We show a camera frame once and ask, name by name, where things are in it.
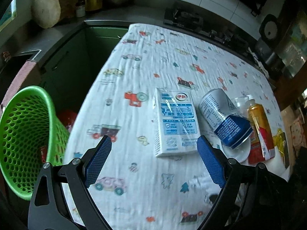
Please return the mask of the white cartoon print tablecloth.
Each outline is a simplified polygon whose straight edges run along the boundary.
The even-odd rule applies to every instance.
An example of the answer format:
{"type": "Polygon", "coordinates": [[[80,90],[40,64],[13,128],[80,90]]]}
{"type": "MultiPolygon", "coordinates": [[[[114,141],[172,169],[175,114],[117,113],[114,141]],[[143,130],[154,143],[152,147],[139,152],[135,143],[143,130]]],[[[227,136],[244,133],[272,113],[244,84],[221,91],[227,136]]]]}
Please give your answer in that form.
{"type": "Polygon", "coordinates": [[[220,188],[198,153],[156,157],[156,90],[191,96],[211,89],[252,95],[273,134],[284,129],[266,77],[241,58],[204,40],[150,24],[132,24],[100,70],[77,115],[64,161],[81,157],[107,135],[112,149],[89,187],[113,229],[197,229],[220,188]]]}

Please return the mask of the clear plastic cup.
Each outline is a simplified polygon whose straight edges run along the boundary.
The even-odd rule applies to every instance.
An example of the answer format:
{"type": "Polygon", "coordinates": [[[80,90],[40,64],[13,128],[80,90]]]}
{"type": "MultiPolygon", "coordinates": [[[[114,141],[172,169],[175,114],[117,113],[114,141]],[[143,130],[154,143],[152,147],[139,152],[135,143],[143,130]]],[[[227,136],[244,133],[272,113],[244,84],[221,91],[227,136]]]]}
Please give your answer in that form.
{"type": "Polygon", "coordinates": [[[237,110],[245,118],[248,118],[248,101],[248,96],[237,97],[233,99],[233,103],[236,106],[237,110]]]}

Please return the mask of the round wooden chopping block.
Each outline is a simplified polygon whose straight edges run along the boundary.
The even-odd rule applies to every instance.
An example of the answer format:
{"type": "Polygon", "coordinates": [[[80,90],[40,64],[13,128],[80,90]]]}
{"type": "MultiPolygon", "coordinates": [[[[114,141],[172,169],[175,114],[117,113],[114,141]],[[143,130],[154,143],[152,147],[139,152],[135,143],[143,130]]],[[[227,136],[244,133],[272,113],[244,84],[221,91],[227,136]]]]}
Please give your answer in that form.
{"type": "Polygon", "coordinates": [[[73,16],[74,5],[74,0],[34,0],[32,15],[41,28],[52,28],[64,18],[73,16]]]}

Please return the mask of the orange red drink bottle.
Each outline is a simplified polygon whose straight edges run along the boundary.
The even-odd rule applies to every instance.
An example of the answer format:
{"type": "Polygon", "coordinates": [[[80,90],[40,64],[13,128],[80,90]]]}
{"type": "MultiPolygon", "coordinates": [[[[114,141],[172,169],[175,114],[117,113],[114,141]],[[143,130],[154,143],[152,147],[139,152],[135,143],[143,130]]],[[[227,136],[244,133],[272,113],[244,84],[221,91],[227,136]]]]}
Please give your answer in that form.
{"type": "Polygon", "coordinates": [[[250,135],[251,149],[248,163],[255,165],[274,158],[275,147],[263,105],[256,103],[252,95],[248,95],[246,105],[248,107],[248,119],[253,129],[250,135]]]}

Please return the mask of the yellow plastic snack wrapper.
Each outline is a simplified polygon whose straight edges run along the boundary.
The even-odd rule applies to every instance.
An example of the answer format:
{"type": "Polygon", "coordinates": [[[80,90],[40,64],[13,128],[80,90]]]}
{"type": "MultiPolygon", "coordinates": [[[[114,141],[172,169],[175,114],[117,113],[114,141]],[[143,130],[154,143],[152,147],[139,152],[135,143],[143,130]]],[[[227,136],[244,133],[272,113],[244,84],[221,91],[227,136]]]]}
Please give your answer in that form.
{"type": "Polygon", "coordinates": [[[285,168],[287,169],[290,165],[288,144],[286,139],[286,134],[281,128],[277,129],[276,135],[273,136],[274,145],[277,146],[278,151],[283,159],[285,168]]]}

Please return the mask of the green plastic mesh basket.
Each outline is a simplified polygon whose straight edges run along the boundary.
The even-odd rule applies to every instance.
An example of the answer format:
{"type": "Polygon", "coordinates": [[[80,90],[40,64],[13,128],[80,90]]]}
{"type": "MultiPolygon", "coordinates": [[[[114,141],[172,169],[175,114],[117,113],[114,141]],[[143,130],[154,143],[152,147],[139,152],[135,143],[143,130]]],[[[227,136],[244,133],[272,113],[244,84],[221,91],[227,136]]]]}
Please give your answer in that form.
{"type": "Polygon", "coordinates": [[[1,172],[18,197],[32,197],[43,165],[41,148],[47,148],[47,162],[60,166],[68,138],[46,90],[28,86],[13,96],[1,116],[1,172]]]}

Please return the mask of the white blue milk carton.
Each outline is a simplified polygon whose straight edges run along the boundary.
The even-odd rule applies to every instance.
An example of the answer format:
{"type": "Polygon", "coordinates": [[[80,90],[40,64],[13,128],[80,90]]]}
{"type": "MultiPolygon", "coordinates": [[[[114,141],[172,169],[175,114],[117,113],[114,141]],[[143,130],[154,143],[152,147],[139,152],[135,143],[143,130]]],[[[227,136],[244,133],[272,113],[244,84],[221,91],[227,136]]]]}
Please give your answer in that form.
{"type": "Polygon", "coordinates": [[[156,88],[153,98],[154,155],[196,152],[200,129],[191,93],[156,88]]]}

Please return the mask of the blue white crushed can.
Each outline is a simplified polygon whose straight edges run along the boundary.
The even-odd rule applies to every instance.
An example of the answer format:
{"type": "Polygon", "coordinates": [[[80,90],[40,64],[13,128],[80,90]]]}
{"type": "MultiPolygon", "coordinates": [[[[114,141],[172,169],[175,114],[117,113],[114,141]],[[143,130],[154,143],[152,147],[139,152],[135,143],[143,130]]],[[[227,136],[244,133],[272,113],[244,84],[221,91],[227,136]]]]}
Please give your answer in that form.
{"type": "Polygon", "coordinates": [[[239,114],[223,89],[212,89],[199,102],[198,109],[221,142],[235,149],[252,133],[250,121],[239,114]]]}

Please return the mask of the black gas stove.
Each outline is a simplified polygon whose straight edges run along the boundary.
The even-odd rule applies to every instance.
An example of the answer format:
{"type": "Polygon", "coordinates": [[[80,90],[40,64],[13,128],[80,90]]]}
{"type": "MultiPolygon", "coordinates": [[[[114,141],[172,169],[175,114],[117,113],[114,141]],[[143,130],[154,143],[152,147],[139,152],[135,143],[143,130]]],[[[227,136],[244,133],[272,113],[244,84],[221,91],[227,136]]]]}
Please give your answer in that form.
{"type": "Polygon", "coordinates": [[[233,26],[180,7],[167,8],[163,23],[191,31],[240,53],[246,52],[249,47],[247,40],[235,32],[233,26]]]}

